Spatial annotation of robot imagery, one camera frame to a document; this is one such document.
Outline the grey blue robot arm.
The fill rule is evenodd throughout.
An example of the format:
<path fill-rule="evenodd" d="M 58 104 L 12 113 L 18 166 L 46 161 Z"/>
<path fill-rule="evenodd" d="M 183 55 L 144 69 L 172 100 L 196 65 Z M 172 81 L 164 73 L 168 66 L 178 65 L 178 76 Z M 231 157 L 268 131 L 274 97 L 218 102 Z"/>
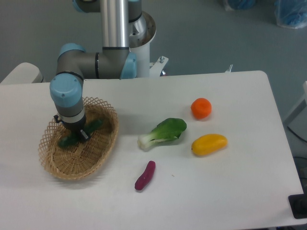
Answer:
<path fill-rule="evenodd" d="M 86 142 L 93 128 L 86 128 L 83 104 L 85 79 L 133 79 L 137 76 L 136 55 L 130 51 L 129 26 L 142 16 L 140 0 L 74 0 L 79 12 L 101 15 L 102 52 L 88 53 L 78 44 L 60 49 L 50 96 L 57 109 L 57 123 L 72 132 L 69 141 Z"/>

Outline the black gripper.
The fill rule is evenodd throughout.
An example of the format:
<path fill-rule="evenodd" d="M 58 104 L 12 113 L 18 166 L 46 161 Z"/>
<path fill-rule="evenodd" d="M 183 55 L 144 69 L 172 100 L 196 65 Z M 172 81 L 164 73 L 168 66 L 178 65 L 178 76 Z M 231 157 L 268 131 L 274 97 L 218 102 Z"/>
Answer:
<path fill-rule="evenodd" d="M 72 132 L 79 132 L 74 134 L 74 139 L 76 142 L 87 142 L 91 135 L 84 131 L 86 116 L 85 114 L 81 116 L 73 116 L 73 117 L 65 117 L 60 115 L 54 115 L 54 119 L 56 123 L 62 123 L 63 126 L 72 131 Z"/>

